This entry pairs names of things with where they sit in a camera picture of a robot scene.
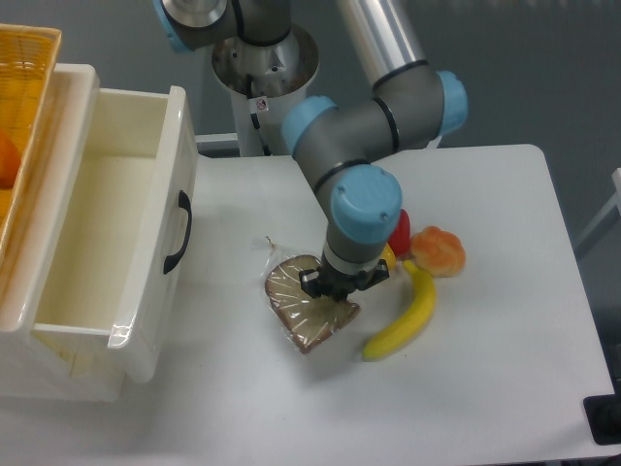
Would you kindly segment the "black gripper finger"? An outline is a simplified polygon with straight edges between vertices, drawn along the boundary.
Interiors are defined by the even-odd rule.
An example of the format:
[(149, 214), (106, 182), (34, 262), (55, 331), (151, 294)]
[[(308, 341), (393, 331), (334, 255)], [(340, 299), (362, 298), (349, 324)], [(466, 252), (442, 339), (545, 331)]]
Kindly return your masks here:
[(299, 280), (301, 289), (311, 298), (320, 298), (324, 295), (323, 281), (318, 268), (300, 271)]
[(390, 277), (388, 264), (385, 259), (380, 259), (370, 271), (360, 271), (356, 276), (356, 289), (365, 291)]

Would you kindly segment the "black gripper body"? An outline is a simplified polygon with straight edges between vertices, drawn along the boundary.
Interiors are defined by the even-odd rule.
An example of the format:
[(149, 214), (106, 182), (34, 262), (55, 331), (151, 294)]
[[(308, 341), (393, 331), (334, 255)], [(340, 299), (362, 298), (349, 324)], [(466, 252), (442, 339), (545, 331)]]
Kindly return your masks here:
[(366, 289), (373, 274), (370, 271), (360, 271), (354, 275), (349, 275), (334, 269), (329, 264), (320, 265), (318, 268), (318, 290), (321, 296), (342, 301), (354, 291)]

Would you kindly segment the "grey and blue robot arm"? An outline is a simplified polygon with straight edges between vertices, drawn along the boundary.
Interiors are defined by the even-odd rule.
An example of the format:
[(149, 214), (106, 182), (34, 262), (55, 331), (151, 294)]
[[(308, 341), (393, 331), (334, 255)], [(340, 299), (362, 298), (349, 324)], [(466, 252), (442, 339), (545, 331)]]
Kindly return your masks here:
[(241, 143), (263, 154), (284, 149), (300, 167), (328, 226), (321, 261), (300, 275), (307, 295), (343, 300), (387, 279), (380, 255), (402, 206), (396, 179), (376, 162), (421, 149), (462, 126), (466, 90), (428, 63), (399, 1), (342, 1), (347, 32), (372, 99), (341, 110), (307, 96), (318, 68), (312, 38), (287, 1), (158, 1), (154, 9), (175, 50), (212, 48), (220, 82), (245, 103)]

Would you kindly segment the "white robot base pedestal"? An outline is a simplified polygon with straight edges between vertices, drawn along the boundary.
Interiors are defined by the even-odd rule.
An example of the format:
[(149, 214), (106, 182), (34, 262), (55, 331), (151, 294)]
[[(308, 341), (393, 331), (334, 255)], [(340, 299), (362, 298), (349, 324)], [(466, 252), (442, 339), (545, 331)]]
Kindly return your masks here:
[(319, 68), (311, 35), (294, 24), (282, 41), (268, 47), (226, 39), (212, 50), (212, 68), (229, 92), (240, 156), (288, 154), (282, 121), (306, 99)]

